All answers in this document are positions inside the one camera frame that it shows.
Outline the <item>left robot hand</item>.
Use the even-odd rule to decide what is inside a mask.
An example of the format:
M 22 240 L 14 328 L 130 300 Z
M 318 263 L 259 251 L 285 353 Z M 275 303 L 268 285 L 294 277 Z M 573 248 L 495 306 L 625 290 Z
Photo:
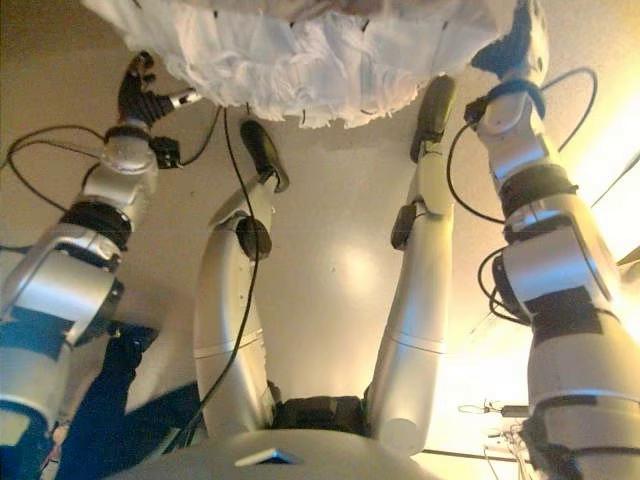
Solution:
M 149 89 L 155 80 L 151 72 L 154 60 L 147 51 L 140 51 L 127 66 L 118 91 L 118 111 L 122 121 L 136 120 L 149 128 L 171 112 L 202 99 L 195 89 L 171 94 L 157 94 Z

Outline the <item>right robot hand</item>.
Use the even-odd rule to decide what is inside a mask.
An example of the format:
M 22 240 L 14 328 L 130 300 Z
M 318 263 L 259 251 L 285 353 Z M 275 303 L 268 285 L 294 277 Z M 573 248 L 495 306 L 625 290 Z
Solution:
M 471 66 L 501 81 L 521 79 L 541 86 L 549 67 L 549 39 L 539 1 L 517 1 L 509 32 L 480 49 Z

